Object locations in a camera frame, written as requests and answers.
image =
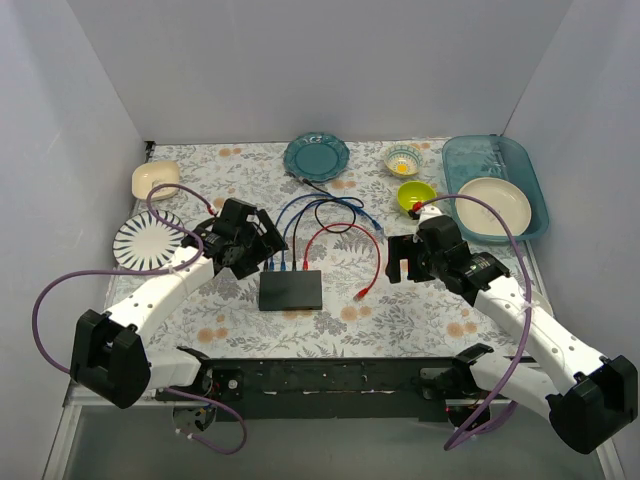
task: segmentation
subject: green bowl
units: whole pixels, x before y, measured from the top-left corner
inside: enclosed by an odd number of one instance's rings
[[[417,202],[425,202],[435,198],[438,194],[424,182],[406,182],[398,188],[398,204],[405,212],[411,210]]]

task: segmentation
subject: striped plate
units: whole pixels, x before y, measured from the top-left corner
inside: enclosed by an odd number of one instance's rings
[[[182,226],[173,213],[158,210],[168,222]],[[161,267],[180,246],[184,234],[160,223],[148,210],[125,222],[113,240],[113,254],[124,268],[144,272]]]

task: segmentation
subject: blue plastic bin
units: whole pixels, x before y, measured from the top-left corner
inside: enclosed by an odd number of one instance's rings
[[[442,148],[444,174],[449,193],[458,193],[463,185],[474,178],[495,177],[513,183],[527,196],[531,204],[531,223],[516,240],[540,237],[549,228],[549,214],[536,173],[527,151],[518,142],[494,135],[467,135],[454,137]],[[462,224],[451,201],[454,219],[465,238],[481,243],[504,243],[506,235],[473,233]]]

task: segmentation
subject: table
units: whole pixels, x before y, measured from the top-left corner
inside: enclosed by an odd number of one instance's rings
[[[437,192],[447,191],[441,158],[445,142],[442,138],[408,142],[421,149],[425,160],[416,179],[431,184]],[[367,212],[384,226],[386,235],[406,234],[415,229],[415,222],[396,203],[396,189],[403,180],[393,177],[382,161],[384,150],[393,143],[347,143],[351,157],[346,171],[325,185],[336,196],[361,198]],[[265,208],[275,221],[286,203],[313,192],[285,175],[282,156],[286,146],[286,143],[163,145],[155,147],[150,161],[178,162],[181,182],[202,193],[218,208],[226,198],[235,197]],[[299,203],[285,213],[281,231],[305,204],[304,200]],[[204,206],[185,192],[155,205],[178,215],[188,228],[208,216]],[[450,211],[448,201],[440,202],[439,207]],[[145,209],[144,202],[138,202],[134,213]],[[339,206],[323,206],[321,215],[333,221],[351,219],[351,213]],[[373,231],[362,217],[359,223]],[[317,229],[313,214],[307,212],[298,232],[298,258],[302,258],[306,242]],[[287,242],[291,246],[291,230]],[[381,247],[384,268],[386,243]],[[524,245],[522,248],[529,267],[530,249]],[[472,244],[472,251],[480,249],[495,255],[523,284],[511,247]],[[354,294],[367,286],[375,270],[375,249],[360,231],[320,235],[311,248],[309,260],[310,268],[322,270],[322,311],[260,312],[259,276],[237,281],[230,271],[224,271],[169,316],[151,338],[148,349],[188,346],[212,358],[444,357],[482,342],[504,355],[515,352],[513,340],[503,330],[462,298],[447,292],[438,281],[391,285],[381,272],[368,295],[360,302],[354,301]],[[276,269],[279,267],[278,255]],[[534,284],[538,284],[535,272],[529,271]],[[116,278],[109,301],[120,301],[143,281],[141,277]]]

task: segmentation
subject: teal plate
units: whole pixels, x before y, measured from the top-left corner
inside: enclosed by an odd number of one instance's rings
[[[349,149],[329,133],[307,133],[291,142],[284,152],[287,172],[311,182],[326,182],[347,166]]]

